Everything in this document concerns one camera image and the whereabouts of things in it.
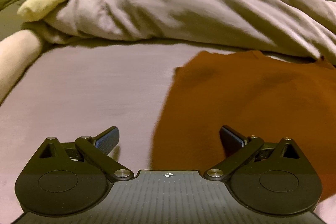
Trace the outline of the rust brown knit cardigan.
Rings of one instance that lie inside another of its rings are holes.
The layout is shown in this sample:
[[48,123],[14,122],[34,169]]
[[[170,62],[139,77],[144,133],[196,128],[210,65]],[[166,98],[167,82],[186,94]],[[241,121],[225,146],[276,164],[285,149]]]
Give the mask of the rust brown knit cardigan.
[[175,71],[151,150],[153,169],[205,171],[224,160],[219,131],[295,140],[335,194],[335,67],[276,60],[259,51],[200,52]]

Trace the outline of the lilac bed sheet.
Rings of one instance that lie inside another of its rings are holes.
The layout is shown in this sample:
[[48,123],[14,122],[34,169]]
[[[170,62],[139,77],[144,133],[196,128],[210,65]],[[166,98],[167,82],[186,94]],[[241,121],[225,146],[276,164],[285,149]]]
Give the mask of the lilac bed sheet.
[[201,51],[237,49],[92,39],[41,54],[1,103],[1,223],[22,215],[15,182],[47,137],[72,142],[116,126],[120,141],[111,157],[134,172],[150,169],[154,129],[174,76]]

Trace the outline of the pink bolster pillow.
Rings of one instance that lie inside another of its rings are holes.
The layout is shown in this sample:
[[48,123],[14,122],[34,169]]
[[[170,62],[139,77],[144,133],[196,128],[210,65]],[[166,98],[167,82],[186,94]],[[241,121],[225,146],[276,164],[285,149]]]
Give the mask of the pink bolster pillow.
[[21,30],[1,41],[1,101],[41,55],[45,41],[31,30]]

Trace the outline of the lilac rumpled duvet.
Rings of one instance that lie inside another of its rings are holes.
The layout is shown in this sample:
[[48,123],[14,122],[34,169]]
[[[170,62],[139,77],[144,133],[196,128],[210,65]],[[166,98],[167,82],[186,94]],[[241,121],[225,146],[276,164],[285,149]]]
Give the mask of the lilac rumpled duvet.
[[56,44],[176,39],[335,63],[335,3],[326,0],[68,0],[30,23]]

